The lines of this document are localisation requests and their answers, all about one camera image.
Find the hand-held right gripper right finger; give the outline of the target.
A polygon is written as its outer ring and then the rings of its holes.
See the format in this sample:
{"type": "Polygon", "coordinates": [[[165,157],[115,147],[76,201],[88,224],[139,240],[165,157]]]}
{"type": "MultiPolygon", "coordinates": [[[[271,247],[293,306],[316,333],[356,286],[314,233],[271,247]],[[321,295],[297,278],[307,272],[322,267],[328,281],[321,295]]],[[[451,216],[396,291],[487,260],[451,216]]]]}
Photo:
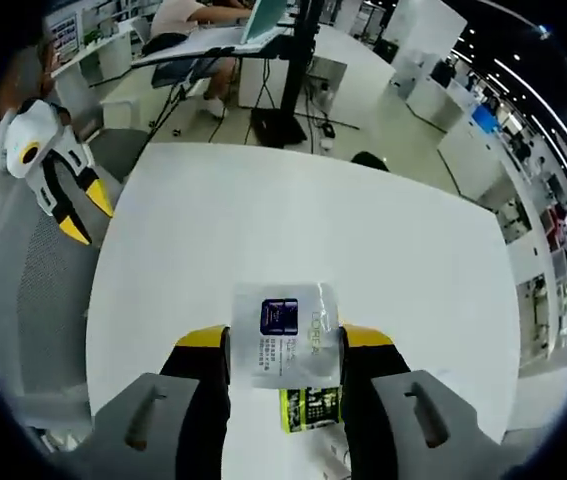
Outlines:
{"type": "Polygon", "coordinates": [[[474,407],[424,370],[408,367],[385,334],[346,324],[342,419],[354,479],[499,479],[500,445],[474,407]]]}

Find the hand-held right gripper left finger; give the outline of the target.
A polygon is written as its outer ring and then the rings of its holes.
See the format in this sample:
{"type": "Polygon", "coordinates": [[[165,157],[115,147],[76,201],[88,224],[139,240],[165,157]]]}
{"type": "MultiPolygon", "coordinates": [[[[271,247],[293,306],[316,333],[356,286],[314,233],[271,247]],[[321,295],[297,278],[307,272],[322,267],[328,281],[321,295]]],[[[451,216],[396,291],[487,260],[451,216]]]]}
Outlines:
{"type": "Polygon", "coordinates": [[[104,479],[219,479],[230,418],[230,328],[179,339],[94,416],[104,479]]]}

